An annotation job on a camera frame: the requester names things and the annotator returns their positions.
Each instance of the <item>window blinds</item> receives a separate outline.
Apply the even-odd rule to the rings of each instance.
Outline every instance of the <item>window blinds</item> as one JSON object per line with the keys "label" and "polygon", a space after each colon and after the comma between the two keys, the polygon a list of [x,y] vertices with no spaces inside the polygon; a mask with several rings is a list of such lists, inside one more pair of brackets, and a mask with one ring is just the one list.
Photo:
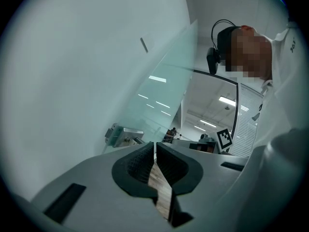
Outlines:
{"label": "window blinds", "polygon": [[252,119],[259,112],[263,96],[258,92],[248,88],[244,84],[240,85],[240,100],[238,108],[238,124],[236,136],[233,138],[234,145],[229,151],[231,154],[246,157],[251,154],[251,147],[255,140],[258,119]]}

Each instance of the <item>white wall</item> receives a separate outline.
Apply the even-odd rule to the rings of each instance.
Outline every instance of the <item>white wall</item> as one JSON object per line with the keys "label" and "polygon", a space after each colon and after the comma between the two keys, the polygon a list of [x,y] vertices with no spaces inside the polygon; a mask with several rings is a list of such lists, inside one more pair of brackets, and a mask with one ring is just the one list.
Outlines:
{"label": "white wall", "polygon": [[187,1],[187,6],[188,6],[188,11],[189,11],[189,16],[190,16],[190,22],[193,23],[196,19],[196,8],[194,6],[194,0],[186,0]]}
{"label": "white wall", "polygon": [[196,129],[194,125],[184,122],[180,134],[183,136],[184,140],[199,141],[202,134],[205,132],[199,129]]}
{"label": "white wall", "polygon": [[192,82],[192,76],[191,76],[190,83],[187,87],[186,93],[185,93],[183,100],[182,100],[181,127],[183,126],[183,124],[186,120],[187,112],[188,112],[189,105],[190,105],[190,102],[191,102],[191,98],[194,96],[194,87],[195,87],[195,83]]}
{"label": "white wall", "polygon": [[[30,200],[101,154],[108,127],[188,25],[186,0],[26,1],[0,52],[1,160],[10,189]],[[147,33],[148,54],[140,42]]]}

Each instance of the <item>black slot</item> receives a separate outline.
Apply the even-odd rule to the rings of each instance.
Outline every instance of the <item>black slot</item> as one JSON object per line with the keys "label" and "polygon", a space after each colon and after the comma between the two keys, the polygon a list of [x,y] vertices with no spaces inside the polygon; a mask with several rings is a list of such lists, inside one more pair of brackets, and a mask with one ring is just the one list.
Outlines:
{"label": "black slot", "polygon": [[169,223],[176,228],[192,219],[193,217],[189,213],[181,211],[176,194],[172,191],[172,198],[169,207]]}
{"label": "black slot", "polygon": [[202,166],[163,143],[156,145],[156,163],[175,195],[192,192],[203,177]]}
{"label": "black slot", "polygon": [[112,178],[127,194],[133,197],[151,198],[156,203],[157,190],[148,186],[153,165],[154,143],[147,143],[117,160],[112,166]]}
{"label": "black slot", "polygon": [[44,214],[61,224],[85,189],[85,186],[73,183],[46,209]]}
{"label": "black slot", "polygon": [[236,171],[242,171],[243,168],[245,167],[245,166],[241,166],[241,165],[230,163],[230,162],[224,162],[224,163],[221,164],[221,166],[226,167],[226,168],[230,168],[230,169],[234,169]]}

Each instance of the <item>ceiling light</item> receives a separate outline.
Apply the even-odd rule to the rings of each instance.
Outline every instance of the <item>ceiling light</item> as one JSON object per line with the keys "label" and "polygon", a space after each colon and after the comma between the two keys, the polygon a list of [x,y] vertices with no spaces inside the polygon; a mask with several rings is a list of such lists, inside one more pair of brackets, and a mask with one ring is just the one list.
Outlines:
{"label": "ceiling light", "polygon": [[235,101],[232,101],[232,100],[230,100],[228,98],[225,98],[223,96],[220,96],[219,101],[225,102],[225,103],[230,104],[232,106],[236,106],[236,102]]}
{"label": "ceiling light", "polygon": [[165,107],[167,107],[167,108],[170,108],[169,106],[166,106],[166,105],[164,105],[164,104],[162,104],[162,103],[159,103],[159,102],[157,102],[157,101],[156,101],[156,103],[158,103],[158,104],[160,104],[160,105],[162,105],[162,106],[165,106]]}
{"label": "ceiling light", "polygon": [[156,80],[156,81],[159,81],[159,82],[162,82],[162,83],[166,83],[166,79],[156,77],[156,76],[153,76],[153,75],[149,76],[149,79],[153,79],[153,80]]}
{"label": "ceiling light", "polygon": [[161,112],[170,116],[170,114],[168,114],[168,113],[166,113],[166,112],[163,112],[163,111],[161,111]]}
{"label": "ceiling light", "polygon": [[217,126],[215,126],[215,125],[213,125],[213,124],[211,124],[211,123],[208,123],[208,122],[206,122],[206,121],[204,121],[204,120],[201,120],[201,122],[202,122],[202,123],[205,123],[205,124],[207,124],[207,125],[213,126],[213,127],[217,127]]}
{"label": "ceiling light", "polygon": [[141,97],[143,97],[143,98],[146,98],[146,99],[148,99],[148,97],[146,97],[146,96],[143,96],[143,95],[140,95],[140,94],[138,94],[139,96],[141,96]]}
{"label": "ceiling light", "polygon": [[204,130],[204,129],[200,128],[200,127],[197,127],[197,126],[194,126],[194,127],[198,128],[198,129],[200,129],[200,130],[202,130],[202,131],[206,131],[206,130]]}
{"label": "ceiling light", "polygon": [[245,107],[245,106],[240,106],[242,110],[245,110],[246,112],[249,110],[248,107]]}

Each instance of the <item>person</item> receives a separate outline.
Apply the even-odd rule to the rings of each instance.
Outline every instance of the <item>person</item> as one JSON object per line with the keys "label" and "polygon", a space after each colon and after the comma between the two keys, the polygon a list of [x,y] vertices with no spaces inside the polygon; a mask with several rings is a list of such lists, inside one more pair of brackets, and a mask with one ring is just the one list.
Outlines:
{"label": "person", "polygon": [[289,20],[274,40],[253,27],[235,26],[219,32],[217,41],[225,71],[264,81],[252,150],[291,129],[308,127],[308,46],[296,22]]}
{"label": "person", "polygon": [[176,128],[174,127],[173,129],[171,129],[170,130],[170,134],[172,135],[172,136],[175,136],[176,135]]}

